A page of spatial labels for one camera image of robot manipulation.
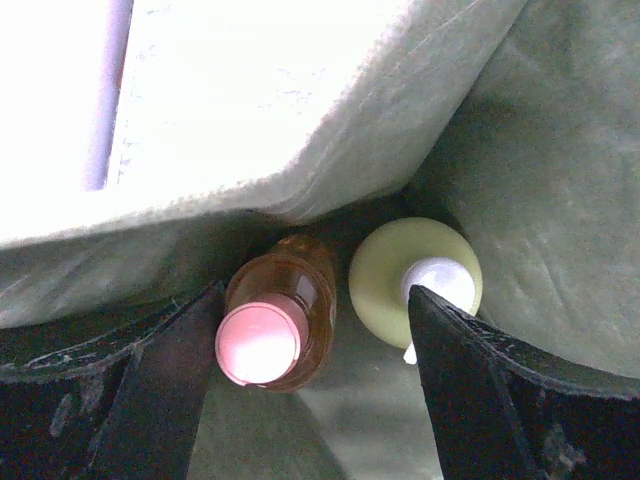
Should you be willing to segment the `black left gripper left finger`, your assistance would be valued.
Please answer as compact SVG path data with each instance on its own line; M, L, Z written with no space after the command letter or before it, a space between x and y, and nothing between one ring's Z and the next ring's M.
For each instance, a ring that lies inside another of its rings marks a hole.
M224 288L1 333L5 479L183 479Z

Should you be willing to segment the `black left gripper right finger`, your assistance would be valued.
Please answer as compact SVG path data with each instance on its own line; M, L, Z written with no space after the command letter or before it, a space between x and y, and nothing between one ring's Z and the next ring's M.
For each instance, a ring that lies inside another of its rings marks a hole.
M422 286L408 312L444 478L638 478L638 379L550 354Z

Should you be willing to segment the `yellow-green lotion bottle white cap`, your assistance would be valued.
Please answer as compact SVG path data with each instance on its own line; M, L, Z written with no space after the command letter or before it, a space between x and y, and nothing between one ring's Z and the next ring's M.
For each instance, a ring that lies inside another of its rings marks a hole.
M353 308L372 334L403 351L409 365L417 363L408 315L414 285L474 315L483 296L483 275L467 240L433 219L388 222L360 244L348 276Z

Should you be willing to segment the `orange soap bottle pink cap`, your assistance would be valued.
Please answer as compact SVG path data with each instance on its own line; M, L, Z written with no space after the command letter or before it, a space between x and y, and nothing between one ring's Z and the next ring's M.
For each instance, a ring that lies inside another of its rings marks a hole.
M219 367L233 383L293 392L321 370L334 338L331 254L314 237L288 236L232 277L215 338Z

